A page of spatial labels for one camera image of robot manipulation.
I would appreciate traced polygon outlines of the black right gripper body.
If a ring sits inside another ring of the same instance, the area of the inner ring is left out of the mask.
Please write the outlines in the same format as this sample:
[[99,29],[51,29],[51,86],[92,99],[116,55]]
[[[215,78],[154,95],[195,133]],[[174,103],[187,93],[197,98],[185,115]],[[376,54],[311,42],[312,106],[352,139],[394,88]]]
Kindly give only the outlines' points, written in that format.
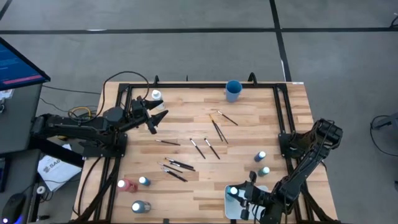
[[[271,206],[268,201],[269,193],[255,186],[257,174],[254,171],[249,173],[249,181],[251,188],[248,191],[244,191],[244,198],[249,202],[249,205],[253,205],[254,208],[264,207],[262,211],[259,223],[273,223],[274,218],[271,216]],[[243,220],[249,219],[249,207],[243,207],[241,210],[240,218]]]

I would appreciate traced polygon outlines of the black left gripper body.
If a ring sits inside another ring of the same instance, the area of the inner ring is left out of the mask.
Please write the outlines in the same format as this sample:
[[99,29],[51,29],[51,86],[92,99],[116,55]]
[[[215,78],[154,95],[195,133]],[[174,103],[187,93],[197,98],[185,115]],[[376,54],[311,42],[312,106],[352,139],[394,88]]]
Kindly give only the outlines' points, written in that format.
[[157,131],[155,129],[155,126],[152,124],[152,115],[149,114],[150,110],[147,110],[145,108],[145,104],[143,102],[143,99],[141,96],[138,96],[136,99],[133,99],[131,101],[131,109],[132,109],[132,120],[133,123],[136,126],[139,126],[141,124],[146,124],[148,127],[148,130],[150,131],[151,134],[156,134]]

